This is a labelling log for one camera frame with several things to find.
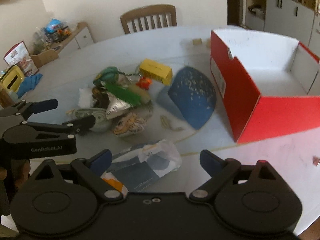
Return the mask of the silver foil snack bag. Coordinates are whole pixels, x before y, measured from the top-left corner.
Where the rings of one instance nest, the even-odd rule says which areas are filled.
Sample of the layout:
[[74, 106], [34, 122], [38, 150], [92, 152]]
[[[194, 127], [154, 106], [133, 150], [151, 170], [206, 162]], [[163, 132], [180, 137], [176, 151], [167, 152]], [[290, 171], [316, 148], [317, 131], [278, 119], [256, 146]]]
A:
[[108, 120], [122, 115], [125, 111], [130, 109], [132, 105], [124, 100], [128, 96], [128, 91], [121, 85], [114, 82], [105, 81], [104, 88], [109, 99], [109, 104], [106, 109], [106, 116]]

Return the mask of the green embroidered pouch with tassel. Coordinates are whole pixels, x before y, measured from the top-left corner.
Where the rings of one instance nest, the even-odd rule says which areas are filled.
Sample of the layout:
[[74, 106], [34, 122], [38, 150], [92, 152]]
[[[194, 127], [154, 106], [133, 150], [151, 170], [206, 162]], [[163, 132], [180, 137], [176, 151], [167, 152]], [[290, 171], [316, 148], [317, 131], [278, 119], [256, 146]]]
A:
[[135, 71], [126, 74], [117, 67], [107, 67], [102, 70], [93, 80], [93, 85], [102, 88], [116, 98], [123, 100], [132, 107], [141, 105], [141, 96], [129, 90], [129, 85], [135, 85], [141, 75]]

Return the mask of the red toy horse keychain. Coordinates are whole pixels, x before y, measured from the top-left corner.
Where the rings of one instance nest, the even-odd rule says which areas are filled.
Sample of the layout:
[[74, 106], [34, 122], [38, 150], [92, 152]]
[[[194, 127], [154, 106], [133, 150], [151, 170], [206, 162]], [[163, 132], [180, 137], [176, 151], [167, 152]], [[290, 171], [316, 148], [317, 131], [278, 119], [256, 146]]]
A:
[[139, 81], [136, 83], [136, 85], [141, 88], [141, 89], [144, 89], [144, 90], [149, 90], [150, 86], [152, 84], [152, 80], [148, 77], [141, 77], [139, 79]]

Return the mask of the yellow rectangular box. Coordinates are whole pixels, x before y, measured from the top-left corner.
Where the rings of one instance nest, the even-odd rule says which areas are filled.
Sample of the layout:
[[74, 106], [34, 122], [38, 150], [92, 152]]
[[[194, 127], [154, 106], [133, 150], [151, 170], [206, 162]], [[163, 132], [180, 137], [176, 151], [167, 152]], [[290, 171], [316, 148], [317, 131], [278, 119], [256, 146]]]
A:
[[161, 82], [165, 86], [171, 85], [172, 68], [165, 64], [145, 59], [139, 65], [139, 72], [143, 76]]

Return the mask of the blue cloth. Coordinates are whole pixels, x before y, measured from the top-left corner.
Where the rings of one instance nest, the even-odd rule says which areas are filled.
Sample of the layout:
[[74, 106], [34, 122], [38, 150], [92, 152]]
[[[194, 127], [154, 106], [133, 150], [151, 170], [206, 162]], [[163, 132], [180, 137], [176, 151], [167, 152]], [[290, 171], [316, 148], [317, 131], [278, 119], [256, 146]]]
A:
[[39, 84], [43, 75], [41, 73], [26, 77], [20, 84], [18, 91], [16, 92], [18, 98], [20, 99], [25, 93], [34, 90]]

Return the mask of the yellow tissue box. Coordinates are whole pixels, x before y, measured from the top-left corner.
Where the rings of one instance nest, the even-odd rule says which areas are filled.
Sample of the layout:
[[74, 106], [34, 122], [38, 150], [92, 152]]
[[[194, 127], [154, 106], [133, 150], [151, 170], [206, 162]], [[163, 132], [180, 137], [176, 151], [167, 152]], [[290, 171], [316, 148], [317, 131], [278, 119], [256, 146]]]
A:
[[21, 83], [25, 80], [25, 75], [19, 65], [11, 66], [1, 77], [1, 85], [7, 91], [18, 92]]

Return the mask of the clear plastic bag with card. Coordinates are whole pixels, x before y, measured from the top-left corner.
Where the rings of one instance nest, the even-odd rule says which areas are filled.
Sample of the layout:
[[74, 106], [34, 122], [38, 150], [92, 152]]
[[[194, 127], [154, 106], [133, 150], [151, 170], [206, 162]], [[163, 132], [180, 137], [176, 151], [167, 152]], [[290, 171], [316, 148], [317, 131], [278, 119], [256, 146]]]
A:
[[113, 155], [111, 166], [101, 178], [127, 195], [142, 192], [181, 165], [182, 158], [174, 143], [163, 139], [135, 145]]

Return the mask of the red white gift bag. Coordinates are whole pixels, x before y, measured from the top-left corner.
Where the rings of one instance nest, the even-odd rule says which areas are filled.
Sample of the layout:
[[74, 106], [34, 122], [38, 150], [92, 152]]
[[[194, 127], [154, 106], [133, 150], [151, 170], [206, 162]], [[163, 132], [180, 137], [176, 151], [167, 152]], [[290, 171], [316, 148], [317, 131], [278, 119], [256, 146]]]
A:
[[4, 55], [3, 59], [9, 67], [18, 65], [25, 76], [35, 75], [39, 71], [32, 60], [24, 41], [12, 46]]

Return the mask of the tiger pattern round pouch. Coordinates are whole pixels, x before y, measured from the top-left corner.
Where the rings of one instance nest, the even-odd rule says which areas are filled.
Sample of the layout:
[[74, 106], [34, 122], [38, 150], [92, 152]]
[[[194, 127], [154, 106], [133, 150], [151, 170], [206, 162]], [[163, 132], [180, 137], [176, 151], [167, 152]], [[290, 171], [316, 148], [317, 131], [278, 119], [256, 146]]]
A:
[[127, 137], [144, 131], [147, 121], [138, 116], [136, 113], [126, 113], [112, 130], [113, 134], [118, 137]]

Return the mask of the blue speckled cap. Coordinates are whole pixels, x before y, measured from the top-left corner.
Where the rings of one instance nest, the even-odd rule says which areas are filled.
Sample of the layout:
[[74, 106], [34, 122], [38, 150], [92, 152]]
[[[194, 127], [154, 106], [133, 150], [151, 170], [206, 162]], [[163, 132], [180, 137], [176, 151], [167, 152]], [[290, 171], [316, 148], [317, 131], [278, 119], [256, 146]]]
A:
[[214, 113], [216, 92], [206, 75], [186, 66], [177, 72], [171, 86], [159, 92], [156, 102], [174, 117], [199, 130]]

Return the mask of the low white drawer cabinet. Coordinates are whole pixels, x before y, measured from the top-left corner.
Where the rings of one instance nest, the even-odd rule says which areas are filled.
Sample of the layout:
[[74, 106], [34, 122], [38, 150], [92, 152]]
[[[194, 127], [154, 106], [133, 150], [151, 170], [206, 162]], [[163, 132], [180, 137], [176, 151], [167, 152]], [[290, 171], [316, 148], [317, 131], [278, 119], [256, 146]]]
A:
[[52, 44], [52, 46], [44, 52], [37, 55], [31, 55], [31, 59], [37, 68], [41, 68], [58, 58], [67, 56], [70, 53], [90, 46], [93, 43], [94, 40], [91, 36], [88, 24], [86, 22], [79, 22], [76, 30], [72, 32], [71, 36], [61, 43]]

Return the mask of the small beige blocks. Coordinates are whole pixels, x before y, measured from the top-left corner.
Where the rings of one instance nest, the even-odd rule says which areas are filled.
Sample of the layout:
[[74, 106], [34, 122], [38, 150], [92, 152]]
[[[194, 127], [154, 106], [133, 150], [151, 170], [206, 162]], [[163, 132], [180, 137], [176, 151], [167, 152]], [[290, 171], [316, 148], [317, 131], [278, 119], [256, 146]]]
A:
[[210, 38], [207, 38], [207, 39], [201, 39], [201, 38], [195, 38], [192, 40], [193, 42], [193, 45], [194, 46], [201, 46], [201, 45], [204, 45], [206, 46], [207, 48], [210, 48], [211, 46], [211, 39]]

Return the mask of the wooden slat-back chair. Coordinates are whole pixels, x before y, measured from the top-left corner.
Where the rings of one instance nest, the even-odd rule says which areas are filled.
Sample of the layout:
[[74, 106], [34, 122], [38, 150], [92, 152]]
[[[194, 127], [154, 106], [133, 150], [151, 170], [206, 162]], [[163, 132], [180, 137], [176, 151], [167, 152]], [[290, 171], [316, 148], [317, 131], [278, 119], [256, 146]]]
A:
[[176, 7], [156, 4], [130, 10], [120, 16], [125, 34], [177, 26]]

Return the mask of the white cabinet wall unit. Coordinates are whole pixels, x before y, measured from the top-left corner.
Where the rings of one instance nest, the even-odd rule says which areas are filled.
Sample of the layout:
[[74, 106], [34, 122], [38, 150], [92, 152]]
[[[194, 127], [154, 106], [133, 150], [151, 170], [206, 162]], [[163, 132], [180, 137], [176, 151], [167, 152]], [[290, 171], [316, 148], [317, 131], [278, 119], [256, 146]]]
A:
[[319, 55], [319, 0], [245, 0], [245, 26], [296, 38]]

